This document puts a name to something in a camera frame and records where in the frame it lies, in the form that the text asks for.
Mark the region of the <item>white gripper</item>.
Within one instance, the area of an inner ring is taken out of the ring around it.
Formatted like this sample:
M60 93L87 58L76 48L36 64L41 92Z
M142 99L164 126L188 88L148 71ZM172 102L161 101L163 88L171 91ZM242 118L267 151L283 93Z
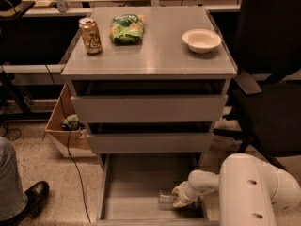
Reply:
M179 209L194 205L195 200L200 195L200 191L191 187L188 182L183 182L179 186L175 186L171 194L178 196L179 202L174 202L172 206L175 209Z

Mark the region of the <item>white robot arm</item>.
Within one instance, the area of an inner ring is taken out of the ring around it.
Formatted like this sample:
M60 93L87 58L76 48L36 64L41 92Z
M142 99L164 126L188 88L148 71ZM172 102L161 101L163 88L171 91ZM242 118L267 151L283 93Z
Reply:
M215 174L196 169L175 186L175 208L198 197L219 193L219 226L277 226L274 211L294 209L301 202L301 187L287 171L259 158L235 153Z

